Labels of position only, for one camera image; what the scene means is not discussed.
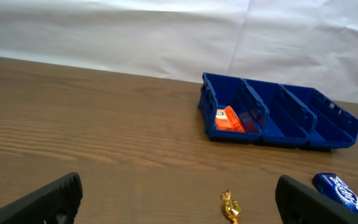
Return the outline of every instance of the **blue plastic bin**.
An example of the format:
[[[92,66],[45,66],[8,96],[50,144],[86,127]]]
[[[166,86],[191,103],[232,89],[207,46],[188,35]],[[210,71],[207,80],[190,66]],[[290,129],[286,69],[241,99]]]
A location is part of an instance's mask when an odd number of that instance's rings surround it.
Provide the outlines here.
[[[210,139],[298,147],[353,145],[358,119],[313,88],[203,74],[198,104]],[[231,106],[246,133],[216,129],[217,109]]]
[[[317,116],[312,147],[350,147],[357,139],[358,119],[314,88],[284,85]]]

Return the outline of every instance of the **gold wrapped candy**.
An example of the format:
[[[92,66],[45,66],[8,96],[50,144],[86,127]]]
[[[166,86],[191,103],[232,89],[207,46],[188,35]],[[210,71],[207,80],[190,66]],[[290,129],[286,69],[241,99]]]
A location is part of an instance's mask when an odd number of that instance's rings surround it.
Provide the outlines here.
[[[221,195],[223,200],[223,212],[225,216],[233,221],[233,224],[237,224],[240,218],[241,209],[239,202],[236,200],[231,200],[231,192],[227,190]]]

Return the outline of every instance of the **blue and white packet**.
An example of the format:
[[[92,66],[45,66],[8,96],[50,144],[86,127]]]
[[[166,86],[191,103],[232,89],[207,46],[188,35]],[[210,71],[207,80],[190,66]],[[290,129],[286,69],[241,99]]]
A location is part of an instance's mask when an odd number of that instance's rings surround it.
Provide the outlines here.
[[[318,192],[358,213],[358,196],[336,174],[316,174],[312,183]]]

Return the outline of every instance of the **white backdrop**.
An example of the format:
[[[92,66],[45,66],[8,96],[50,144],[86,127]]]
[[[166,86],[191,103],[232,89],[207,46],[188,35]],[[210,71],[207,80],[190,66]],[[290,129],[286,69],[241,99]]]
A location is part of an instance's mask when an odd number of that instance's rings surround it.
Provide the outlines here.
[[[207,71],[358,103],[358,1],[0,0],[0,56],[191,82]]]

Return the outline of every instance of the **brown tabletop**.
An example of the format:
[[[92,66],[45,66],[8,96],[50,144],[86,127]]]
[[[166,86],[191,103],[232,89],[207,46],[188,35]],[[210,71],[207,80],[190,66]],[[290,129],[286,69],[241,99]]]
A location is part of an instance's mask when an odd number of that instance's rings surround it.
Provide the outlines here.
[[[274,190],[334,172],[358,195],[358,140],[331,153],[211,142],[200,84],[0,58],[0,207],[78,172],[81,223],[281,223]],[[358,118],[358,104],[340,103]]]

